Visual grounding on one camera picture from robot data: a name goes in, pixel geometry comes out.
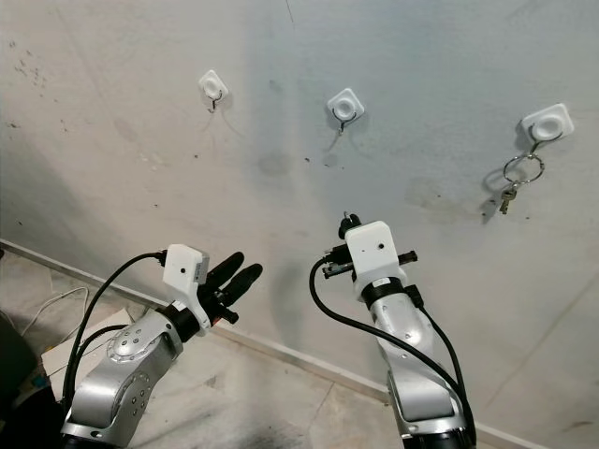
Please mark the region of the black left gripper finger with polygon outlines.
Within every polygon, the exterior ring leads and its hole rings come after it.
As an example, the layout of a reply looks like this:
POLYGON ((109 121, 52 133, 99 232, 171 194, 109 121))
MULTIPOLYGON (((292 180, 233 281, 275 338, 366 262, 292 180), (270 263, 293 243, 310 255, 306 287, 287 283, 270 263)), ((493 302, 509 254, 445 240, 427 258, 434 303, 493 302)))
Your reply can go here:
POLYGON ((237 300, 247 294, 253 283, 261 277, 264 267, 261 264, 253 264, 241 269, 239 273, 231 278, 226 287, 223 288, 222 304, 231 307, 237 300))
POLYGON ((210 291, 219 290, 224 283, 234 278, 240 266, 242 266, 242 252, 232 253, 226 260, 211 268, 207 274, 207 288, 210 291))

